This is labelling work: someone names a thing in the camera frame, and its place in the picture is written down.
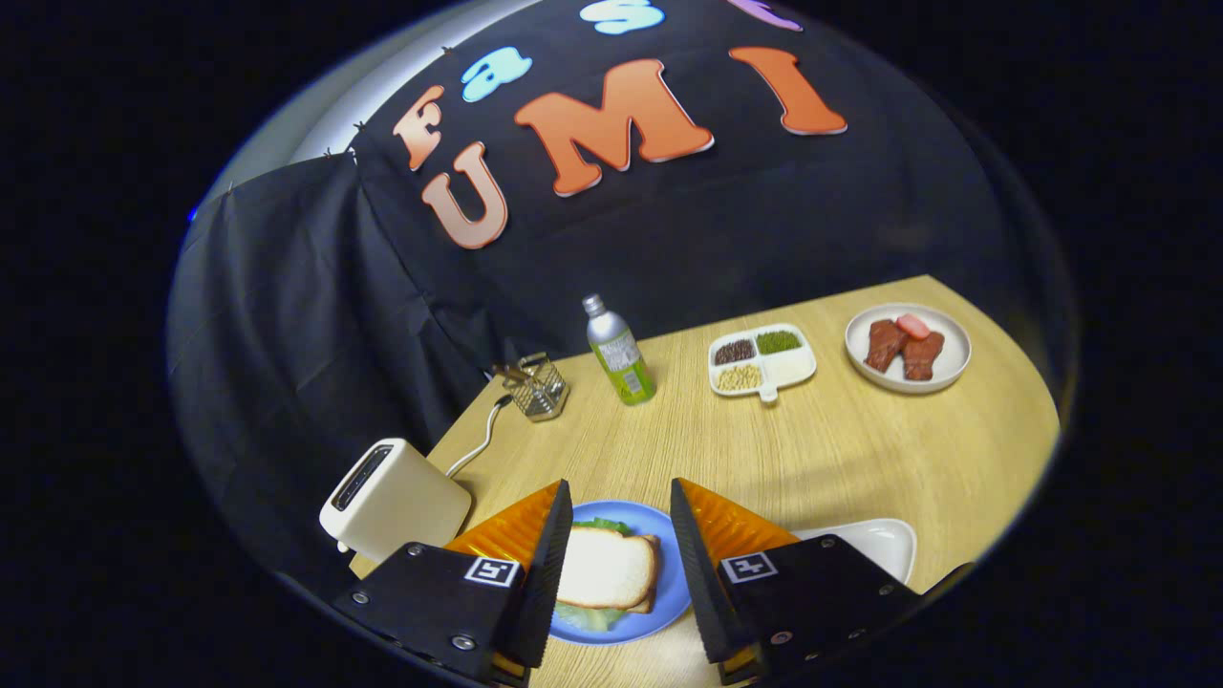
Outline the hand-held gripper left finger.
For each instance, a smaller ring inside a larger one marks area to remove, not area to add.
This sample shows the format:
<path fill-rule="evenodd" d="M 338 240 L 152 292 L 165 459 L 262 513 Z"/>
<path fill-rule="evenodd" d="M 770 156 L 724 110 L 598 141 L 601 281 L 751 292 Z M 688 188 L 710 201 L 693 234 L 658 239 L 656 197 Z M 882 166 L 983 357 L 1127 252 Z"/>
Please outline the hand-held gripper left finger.
<path fill-rule="evenodd" d="M 569 483 L 555 481 L 449 546 L 405 544 L 333 613 L 451 686 L 526 687 L 545 657 L 572 518 Z"/>

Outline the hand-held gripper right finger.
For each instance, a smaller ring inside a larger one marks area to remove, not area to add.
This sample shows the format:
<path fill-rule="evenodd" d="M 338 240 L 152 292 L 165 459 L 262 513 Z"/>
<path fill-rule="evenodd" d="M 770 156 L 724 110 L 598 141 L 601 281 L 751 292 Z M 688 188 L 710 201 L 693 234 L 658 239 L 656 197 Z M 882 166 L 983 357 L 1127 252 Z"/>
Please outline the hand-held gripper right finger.
<path fill-rule="evenodd" d="M 778 686 L 856 653 L 922 607 L 920 593 L 843 536 L 799 539 L 693 481 L 673 479 L 670 521 L 722 684 Z"/>

